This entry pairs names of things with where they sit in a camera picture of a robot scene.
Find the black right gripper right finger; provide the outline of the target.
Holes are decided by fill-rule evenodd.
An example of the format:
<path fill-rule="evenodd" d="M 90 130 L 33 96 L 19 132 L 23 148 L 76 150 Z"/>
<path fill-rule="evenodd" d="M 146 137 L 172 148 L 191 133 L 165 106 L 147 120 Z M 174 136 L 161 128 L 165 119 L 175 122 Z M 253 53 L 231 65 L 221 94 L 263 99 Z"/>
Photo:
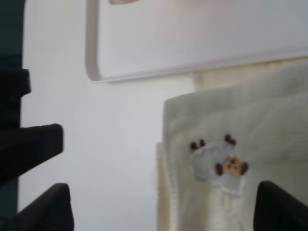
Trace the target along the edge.
<path fill-rule="evenodd" d="M 271 181 L 257 188 L 253 230 L 308 231 L 308 207 Z"/>

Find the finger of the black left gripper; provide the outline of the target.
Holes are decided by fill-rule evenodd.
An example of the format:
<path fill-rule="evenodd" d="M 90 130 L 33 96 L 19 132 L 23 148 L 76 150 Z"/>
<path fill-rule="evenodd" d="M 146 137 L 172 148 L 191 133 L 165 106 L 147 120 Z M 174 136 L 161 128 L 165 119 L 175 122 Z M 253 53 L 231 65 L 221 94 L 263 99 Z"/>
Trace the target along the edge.
<path fill-rule="evenodd" d="M 63 152 L 64 131 L 59 124 L 0 132 L 0 184 L 23 175 Z"/>

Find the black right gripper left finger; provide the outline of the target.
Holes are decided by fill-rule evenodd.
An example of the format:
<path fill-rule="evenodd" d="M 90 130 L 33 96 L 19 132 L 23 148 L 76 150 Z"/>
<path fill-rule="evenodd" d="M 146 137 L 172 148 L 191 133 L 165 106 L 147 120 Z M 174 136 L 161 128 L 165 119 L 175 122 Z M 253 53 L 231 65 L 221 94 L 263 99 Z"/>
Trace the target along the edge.
<path fill-rule="evenodd" d="M 56 183 L 6 221 L 2 231 L 73 231 L 75 228 L 70 188 Z"/>

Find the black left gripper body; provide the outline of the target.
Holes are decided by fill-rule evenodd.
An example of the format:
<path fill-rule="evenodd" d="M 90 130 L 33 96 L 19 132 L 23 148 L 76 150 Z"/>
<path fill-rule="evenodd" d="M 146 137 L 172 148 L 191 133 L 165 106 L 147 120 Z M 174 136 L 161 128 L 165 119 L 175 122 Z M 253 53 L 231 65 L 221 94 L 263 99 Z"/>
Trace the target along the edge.
<path fill-rule="evenodd" d="M 20 128 L 21 98 L 31 92 L 23 69 L 25 0 L 0 1 L 0 129 Z"/>

